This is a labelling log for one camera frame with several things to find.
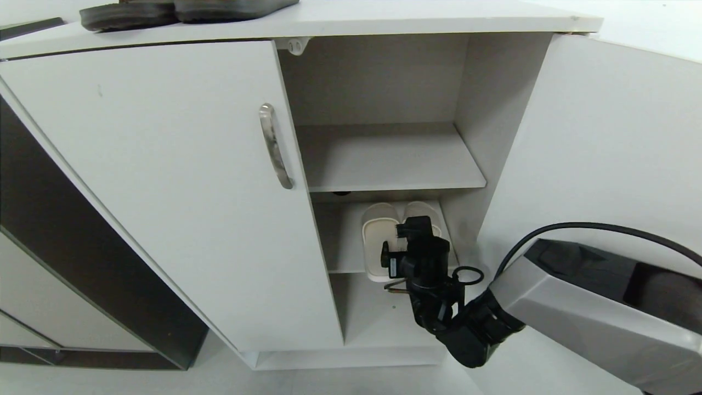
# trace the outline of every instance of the cabinet compartment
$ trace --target cabinet compartment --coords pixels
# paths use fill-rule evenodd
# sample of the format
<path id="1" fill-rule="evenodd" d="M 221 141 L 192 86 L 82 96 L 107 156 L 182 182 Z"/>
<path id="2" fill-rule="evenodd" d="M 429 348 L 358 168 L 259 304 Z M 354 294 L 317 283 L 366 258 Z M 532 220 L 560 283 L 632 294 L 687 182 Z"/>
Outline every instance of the cabinet compartment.
<path id="1" fill-rule="evenodd" d="M 361 217 L 375 202 L 393 202 L 402 217 L 407 201 L 426 201 L 451 242 L 449 268 L 485 269 L 472 247 L 551 38 L 324 37 L 302 56 L 279 53 L 344 336 L 338 355 L 372 350 L 377 361 L 370 364 L 383 365 L 399 364 L 393 356 L 401 353 L 422 361 L 445 353 L 416 325 L 407 295 L 366 277 Z M 481 285 L 466 289 L 468 297 Z M 262 353 L 256 366 L 325 358 L 323 351 Z"/>

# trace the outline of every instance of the cabinet door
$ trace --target cabinet door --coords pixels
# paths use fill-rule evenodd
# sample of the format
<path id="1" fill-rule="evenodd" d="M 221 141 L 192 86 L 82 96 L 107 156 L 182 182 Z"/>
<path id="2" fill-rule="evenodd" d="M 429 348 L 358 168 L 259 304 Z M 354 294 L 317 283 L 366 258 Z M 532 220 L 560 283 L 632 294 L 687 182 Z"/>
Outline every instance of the cabinet door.
<path id="1" fill-rule="evenodd" d="M 0 310 L 62 347 L 151 351 L 146 344 L 83 300 L 2 233 Z"/>
<path id="2" fill-rule="evenodd" d="M 35 137 L 230 344 L 342 345 L 271 41 L 17 60 L 0 75 Z M 271 165 L 264 103 L 292 189 Z"/>
<path id="3" fill-rule="evenodd" d="M 0 313 L 0 345 L 17 347 L 55 348 L 21 325 Z"/>
<path id="4" fill-rule="evenodd" d="M 639 228 L 702 253 L 701 109 L 699 63 L 554 37 L 478 236 L 484 263 L 495 269 L 520 238 L 561 221 Z M 568 230 L 543 237 L 702 278 L 695 263 L 629 236 Z M 493 394 L 640 393 L 534 330 L 509 339 L 494 360 L 475 376 Z M 518 377 L 502 380 L 505 370 Z"/>

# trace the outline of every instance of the dark slipper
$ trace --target dark slipper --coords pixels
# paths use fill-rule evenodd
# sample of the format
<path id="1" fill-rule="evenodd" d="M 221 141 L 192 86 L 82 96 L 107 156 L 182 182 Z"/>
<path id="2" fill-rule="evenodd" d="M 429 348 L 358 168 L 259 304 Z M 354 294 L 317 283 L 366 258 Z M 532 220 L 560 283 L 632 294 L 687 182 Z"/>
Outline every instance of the dark slipper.
<path id="1" fill-rule="evenodd" d="M 300 0 L 175 0 L 175 16 L 184 23 L 256 19 Z"/>
<path id="2" fill-rule="evenodd" d="M 145 29 L 177 23 L 173 0 L 121 1 L 85 8 L 80 11 L 81 24 L 92 32 Z"/>

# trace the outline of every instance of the dark panel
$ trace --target dark panel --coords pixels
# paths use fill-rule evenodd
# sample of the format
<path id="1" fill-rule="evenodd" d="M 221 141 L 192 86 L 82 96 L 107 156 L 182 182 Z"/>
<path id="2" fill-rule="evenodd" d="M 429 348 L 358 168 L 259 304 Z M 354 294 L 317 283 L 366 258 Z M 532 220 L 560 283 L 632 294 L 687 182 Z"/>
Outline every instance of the dark panel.
<path id="1" fill-rule="evenodd" d="M 61 26 L 65 22 L 61 18 L 51 18 L 45 20 L 37 20 L 35 22 L 22 23 L 0 29 L 0 41 L 11 39 L 13 37 L 23 36 L 25 34 L 38 32 L 39 30 L 48 29 L 50 27 Z"/>
<path id="2" fill-rule="evenodd" d="M 58 365 L 68 355 L 68 351 L 52 349 L 35 349 L 29 347 L 22 347 L 22 350 L 41 359 L 49 365 Z"/>
<path id="3" fill-rule="evenodd" d="M 0 226 L 85 300 L 179 367 L 191 365 L 207 327 L 95 211 L 4 99 Z"/>
<path id="4" fill-rule="evenodd" d="M 70 351 L 59 366 L 72 368 L 178 370 L 163 356 L 156 353 Z"/>
<path id="5" fill-rule="evenodd" d="M 31 355 L 20 347 L 0 347 L 0 362 L 48 365 L 47 362 Z"/>

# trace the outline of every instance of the door handle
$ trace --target door handle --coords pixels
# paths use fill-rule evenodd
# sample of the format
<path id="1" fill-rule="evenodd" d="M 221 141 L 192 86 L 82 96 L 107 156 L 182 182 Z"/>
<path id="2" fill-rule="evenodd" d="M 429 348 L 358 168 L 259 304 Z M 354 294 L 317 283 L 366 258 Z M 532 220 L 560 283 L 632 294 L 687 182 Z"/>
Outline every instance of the door handle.
<path id="1" fill-rule="evenodd" d="M 288 172 L 285 170 L 283 157 L 280 155 L 278 139 L 275 136 L 275 129 L 273 128 L 273 106 L 268 103 L 262 105 L 258 110 L 258 117 L 261 120 L 263 138 L 265 139 L 266 147 L 268 147 L 268 155 L 270 156 L 271 163 L 273 163 L 273 170 L 275 170 L 275 174 L 278 176 L 278 181 L 280 181 L 280 185 L 282 185 L 283 188 L 292 189 L 293 180 L 288 177 Z"/>

